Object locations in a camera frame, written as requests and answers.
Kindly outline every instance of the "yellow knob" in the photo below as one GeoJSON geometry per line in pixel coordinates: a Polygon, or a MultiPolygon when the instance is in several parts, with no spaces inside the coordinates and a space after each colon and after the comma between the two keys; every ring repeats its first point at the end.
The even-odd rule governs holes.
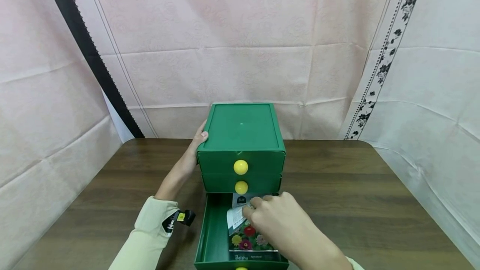
{"type": "Polygon", "coordinates": [[[233,171],[238,175],[244,175],[248,171],[248,164],[245,160],[237,160],[233,164],[233,171]]]}
{"type": "Polygon", "coordinates": [[[247,191],[248,191],[247,183],[244,182],[243,180],[237,181],[237,183],[235,184],[235,192],[237,192],[240,195],[243,195],[247,193],[247,191]]]}

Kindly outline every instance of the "cream sleeve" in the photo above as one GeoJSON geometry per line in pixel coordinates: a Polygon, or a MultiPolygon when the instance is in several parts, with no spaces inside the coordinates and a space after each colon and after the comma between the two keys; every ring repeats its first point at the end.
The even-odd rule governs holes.
{"type": "Polygon", "coordinates": [[[353,270],[364,270],[364,269],[359,265],[359,263],[357,263],[356,261],[352,260],[350,257],[347,257],[347,260],[350,262],[350,264],[352,264],[353,270]]]}
{"type": "Polygon", "coordinates": [[[155,270],[158,258],[170,238],[162,222],[177,210],[178,204],[175,201],[149,197],[140,210],[135,229],[108,270],[155,270]]]}

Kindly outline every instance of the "open drawer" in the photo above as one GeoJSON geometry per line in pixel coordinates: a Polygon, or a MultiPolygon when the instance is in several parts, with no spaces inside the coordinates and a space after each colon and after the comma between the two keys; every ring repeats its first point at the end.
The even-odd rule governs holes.
{"type": "Polygon", "coordinates": [[[208,194],[198,242],[195,267],[197,270],[286,270],[288,260],[258,261],[229,260],[227,210],[232,206],[232,194],[208,194]]]}

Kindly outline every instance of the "red flower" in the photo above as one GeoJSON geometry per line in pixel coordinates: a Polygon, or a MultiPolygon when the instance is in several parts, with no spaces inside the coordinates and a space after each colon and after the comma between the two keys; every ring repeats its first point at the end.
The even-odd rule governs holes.
{"type": "Polygon", "coordinates": [[[243,233],[245,233],[247,237],[251,237],[255,235],[255,229],[251,225],[249,225],[243,229],[243,233]]]}
{"type": "Polygon", "coordinates": [[[240,249],[252,250],[252,243],[249,240],[242,240],[239,244],[240,249]]]}

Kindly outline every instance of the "green plastic drawer unit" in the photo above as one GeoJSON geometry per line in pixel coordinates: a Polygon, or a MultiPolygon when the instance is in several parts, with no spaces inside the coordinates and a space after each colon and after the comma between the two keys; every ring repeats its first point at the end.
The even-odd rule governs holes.
{"type": "Polygon", "coordinates": [[[208,194],[198,242],[195,267],[197,270],[286,270],[288,260],[281,261],[229,260],[227,210],[232,206],[232,194],[208,194]]]}
{"type": "Polygon", "coordinates": [[[212,105],[205,130],[197,158],[207,192],[278,191],[285,146],[271,103],[212,105]]]}

